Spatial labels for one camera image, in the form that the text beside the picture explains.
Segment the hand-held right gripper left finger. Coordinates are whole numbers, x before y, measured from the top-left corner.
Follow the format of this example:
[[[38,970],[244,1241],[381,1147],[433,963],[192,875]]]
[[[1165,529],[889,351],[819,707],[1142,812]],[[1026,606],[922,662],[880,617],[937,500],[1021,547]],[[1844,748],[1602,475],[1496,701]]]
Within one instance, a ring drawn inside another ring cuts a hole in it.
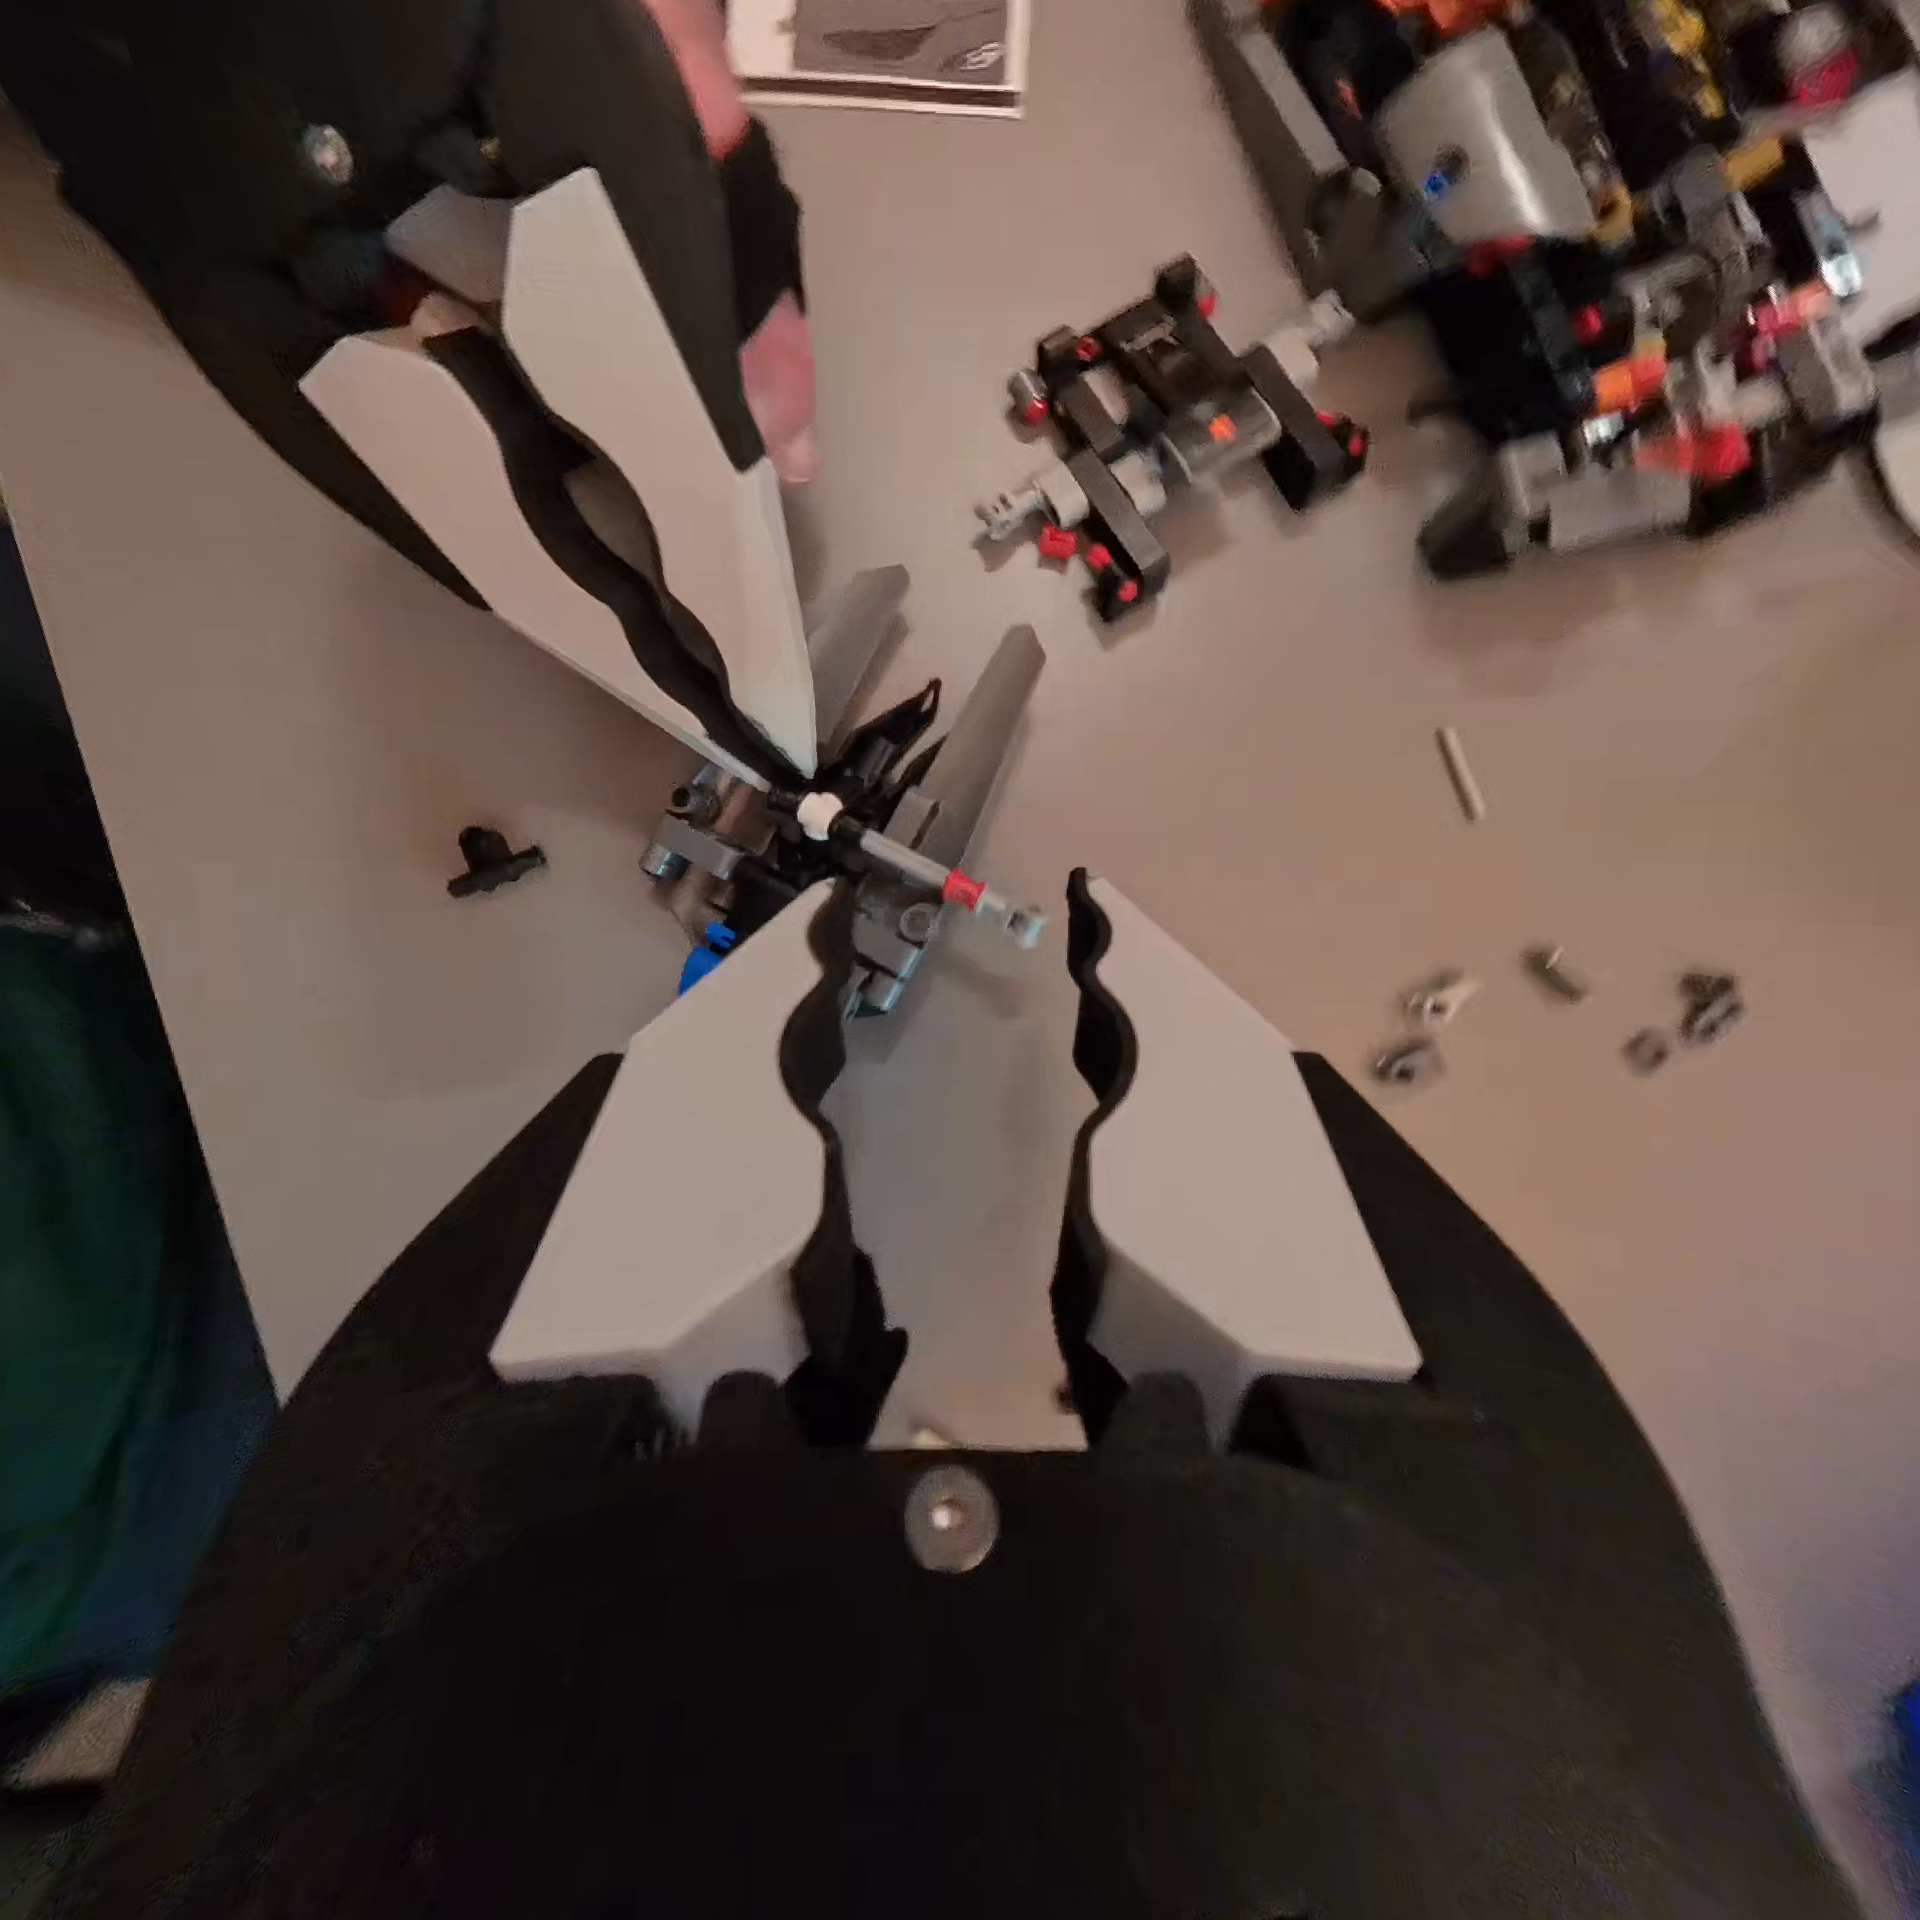
[[[848,1066],[856,893],[821,881],[621,1050],[489,1348],[505,1386],[626,1378],[696,1433],[732,1377],[866,1450],[905,1363],[826,1102]]]

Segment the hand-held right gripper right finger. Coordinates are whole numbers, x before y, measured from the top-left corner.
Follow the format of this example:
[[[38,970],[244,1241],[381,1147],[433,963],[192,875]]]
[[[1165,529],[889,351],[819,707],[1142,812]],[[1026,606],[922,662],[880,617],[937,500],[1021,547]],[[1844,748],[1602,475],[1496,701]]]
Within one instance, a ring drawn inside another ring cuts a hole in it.
[[[1073,1066],[1049,1313],[1098,1446],[1172,1377],[1217,1450],[1264,1380],[1405,1387],[1424,1353],[1294,1045],[1114,881],[1068,877]]]

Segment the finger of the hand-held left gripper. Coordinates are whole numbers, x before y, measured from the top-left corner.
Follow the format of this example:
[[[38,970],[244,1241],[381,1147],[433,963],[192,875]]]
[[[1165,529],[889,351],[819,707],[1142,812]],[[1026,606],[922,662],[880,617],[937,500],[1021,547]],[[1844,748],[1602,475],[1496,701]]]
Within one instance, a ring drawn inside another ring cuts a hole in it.
[[[301,393],[521,637],[760,788],[778,746],[714,637],[579,508],[573,436],[496,339],[340,339]]]
[[[547,411],[635,493],[659,583],[710,641],[734,711],[812,779],[819,711],[778,473],[766,454],[734,463],[595,170],[517,203],[501,321]]]

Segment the grey black lego subassembly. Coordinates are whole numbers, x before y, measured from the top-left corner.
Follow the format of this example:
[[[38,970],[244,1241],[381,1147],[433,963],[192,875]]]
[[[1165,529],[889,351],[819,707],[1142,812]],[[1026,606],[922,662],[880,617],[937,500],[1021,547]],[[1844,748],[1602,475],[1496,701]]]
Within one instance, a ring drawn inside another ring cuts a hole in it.
[[[708,762],[667,799],[641,869],[688,935],[680,995],[822,881],[844,881],[852,899],[851,1021],[891,1015],[928,948],[962,922],[1021,950],[1040,941],[1046,913],[973,875],[971,853],[1044,652],[1034,628],[1011,628],[944,733],[937,678],[859,711],[905,636],[908,591],[905,567],[866,567],[805,615],[822,722],[817,786],[762,790]]]

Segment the metal axle with red bush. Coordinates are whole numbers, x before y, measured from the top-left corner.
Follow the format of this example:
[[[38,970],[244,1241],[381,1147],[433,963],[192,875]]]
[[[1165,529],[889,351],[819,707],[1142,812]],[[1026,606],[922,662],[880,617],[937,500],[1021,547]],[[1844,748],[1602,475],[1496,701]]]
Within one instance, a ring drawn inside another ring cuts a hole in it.
[[[1046,913],[1038,905],[1008,899],[986,881],[958,867],[941,865],[851,817],[834,820],[832,841],[851,853],[865,870],[917,889],[924,897],[936,897],[939,905],[956,908],[964,917],[995,927],[1014,948],[1038,948],[1046,927]]]

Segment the black T-shaped lego pin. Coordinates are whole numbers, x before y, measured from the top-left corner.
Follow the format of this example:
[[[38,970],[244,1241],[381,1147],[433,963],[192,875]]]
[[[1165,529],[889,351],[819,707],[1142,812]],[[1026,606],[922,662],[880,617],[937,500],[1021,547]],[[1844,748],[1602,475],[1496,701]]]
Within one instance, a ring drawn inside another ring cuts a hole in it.
[[[548,869],[539,845],[518,847],[509,834],[488,822],[468,822],[458,834],[461,869],[446,881],[448,899],[492,897]]]

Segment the lego sticker sheet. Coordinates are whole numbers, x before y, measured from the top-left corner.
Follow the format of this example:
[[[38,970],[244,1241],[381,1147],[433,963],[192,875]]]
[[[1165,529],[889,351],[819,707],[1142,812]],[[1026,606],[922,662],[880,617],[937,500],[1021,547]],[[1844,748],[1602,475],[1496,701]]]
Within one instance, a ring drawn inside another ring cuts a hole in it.
[[[1017,119],[1030,3],[728,3],[728,53],[755,105]]]

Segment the black grey lego module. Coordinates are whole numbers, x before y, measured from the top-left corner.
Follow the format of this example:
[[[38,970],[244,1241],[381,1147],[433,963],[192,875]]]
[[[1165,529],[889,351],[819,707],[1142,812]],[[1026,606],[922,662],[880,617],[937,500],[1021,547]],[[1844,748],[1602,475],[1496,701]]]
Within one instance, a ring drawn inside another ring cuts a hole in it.
[[[1040,337],[1011,374],[1008,417],[1052,454],[977,503],[977,543],[1029,540],[1053,567],[1081,564],[1104,625],[1147,607],[1168,583],[1160,521],[1180,495],[1257,471],[1302,514],[1363,475],[1370,429],[1312,396],[1324,354],[1354,332],[1324,293],[1237,349],[1217,330],[1211,276],[1174,257],[1145,298]]]

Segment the partly built lego car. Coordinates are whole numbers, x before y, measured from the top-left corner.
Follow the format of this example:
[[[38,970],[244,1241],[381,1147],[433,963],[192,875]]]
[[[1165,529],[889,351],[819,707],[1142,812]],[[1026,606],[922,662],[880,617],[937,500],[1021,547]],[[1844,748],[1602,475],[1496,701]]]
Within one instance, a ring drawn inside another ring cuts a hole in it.
[[[1418,537],[1715,537],[1861,462],[1916,542],[1916,4],[1186,4],[1312,314],[1411,314]]]

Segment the person's left hand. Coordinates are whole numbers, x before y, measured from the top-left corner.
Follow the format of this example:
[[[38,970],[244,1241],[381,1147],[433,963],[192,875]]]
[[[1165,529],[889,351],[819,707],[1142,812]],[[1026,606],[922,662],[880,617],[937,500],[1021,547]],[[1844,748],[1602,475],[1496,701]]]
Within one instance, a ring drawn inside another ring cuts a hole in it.
[[[769,129],[736,82],[721,3],[648,3],[680,69],[728,213],[742,396],[789,486],[819,471],[814,354],[801,261],[801,202]]]

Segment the person's green shirt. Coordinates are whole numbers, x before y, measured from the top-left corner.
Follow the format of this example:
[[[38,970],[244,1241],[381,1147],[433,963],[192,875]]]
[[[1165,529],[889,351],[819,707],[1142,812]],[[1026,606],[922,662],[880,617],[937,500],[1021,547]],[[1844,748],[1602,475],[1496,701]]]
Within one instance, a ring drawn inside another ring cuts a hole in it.
[[[274,1412],[137,948],[8,919],[8,1710],[155,1668]]]

